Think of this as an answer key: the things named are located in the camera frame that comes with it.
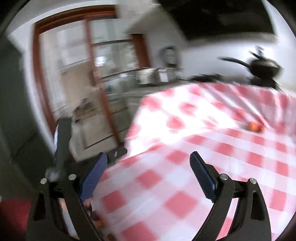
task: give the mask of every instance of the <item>red and white checkered tablecloth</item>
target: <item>red and white checkered tablecloth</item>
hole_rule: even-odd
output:
[[[191,241],[212,207],[189,165],[198,151],[219,173],[258,181],[275,240],[296,211],[295,109],[296,98],[254,86],[190,84],[147,96],[128,157],[105,171],[93,207],[120,241]],[[264,132],[246,131],[248,121]]]

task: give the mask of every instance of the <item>kettle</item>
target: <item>kettle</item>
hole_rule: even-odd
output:
[[[277,76],[282,67],[274,60],[265,58],[262,52],[263,48],[258,46],[257,50],[258,54],[250,51],[256,57],[250,64],[231,57],[219,57],[218,59],[241,64],[247,67],[252,75],[262,80],[269,80]]]

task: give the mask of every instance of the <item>metal screw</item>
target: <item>metal screw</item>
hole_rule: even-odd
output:
[[[253,184],[256,184],[257,180],[255,178],[250,178],[250,182],[253,183]]]
[[[76,179],[76,175],[75,174],[71,174],[71,175],[69,175],[68,178],[69,178],[69,180],[73,181],[73,180]]]
[[[41,184],[45,184],[47,182],[47,179],[46,178],[42,178],[41,180],[40,180],[40,183]]]
[[[223,174],[220,175],[220,178],[225,181],[225,180],[228,179],[228,176],[223,173]]]

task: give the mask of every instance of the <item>wall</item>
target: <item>wall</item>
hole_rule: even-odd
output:
[[[33,39],[33,27],[34,23],[46,18],[48,16],[51,16],[53,14],[63,12],[69,9],[79,8],[79,7],[85,7],[85,6],[94,6],[94,5],[107,5],[107,4],[116,4],[116,0],[96,0],[96,1],[85,1],[85,2],[79,2],[79,3],[73,3],[73,1],[62,1],[62,4],[64,6],[57,7],[58,1],[54,1],[56,4],[50,4],[49,1],[46,1],[47,3],[45,8],[42,9],[39,12],[39,15],[36,16],[36,12],[34,12],[31,15],[30,12],[30,6],[25,6],[23,8],[23,17],[24,19],[27,19],[27,15],[29,16],[30,20],[22,24],[20,27],[15,29],[13,32],[12,29],[14,29],[15,26],[19,24],[18,20],[12,21],[12,25],[7,30],[7,35],[9,40],[15,45],[15,47],[22,53],[22,60],[23,60],[23,68],[24,68],[24,75],[25,75],[25,84],[27,88],[28,98],[34,113],[35,120],[38,124],[38,128],[40,130],[41,135],[43,136],[46,144],[48,145],[49,149],[53,152],[54,150],[54,143],[53,143],[53,137],[49,130],[49,127],[47,125],[46,119],[44,117],[41,104],[37,95],[37,89],[35,85],[34,80],[34,74],[33,74],[33,65],[32,65],[32,39]]]
[[[162,19],[161,24],[154,26],[146,32],[149,57],[154,67],[163,66],[159,58],[159,50],[168,45],[175,45],[180,50],[181,67],[184,76],[199,74],[221,74],[234,78],[250,76],[247,69],[239,64],[218,60],[219,56],[230,56],[248,61],[255,51],[255,46],[262,46],[268,58],[276,60],[284,70],[278,76],[278,81],[287,89],[296,91],[296,72],[294,60],[296,59],[296,38],[280,13],[266,0],[263,3],[271,19],[276,39],[268,35],[256,34],[254,36],[236,39],[204,39],[186,41],[175,22],[169,17]]]

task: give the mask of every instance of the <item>black range hood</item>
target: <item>black range hood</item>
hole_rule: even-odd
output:
[[[242,32],[273,34],[261,0],[158,0],[188,40]]]

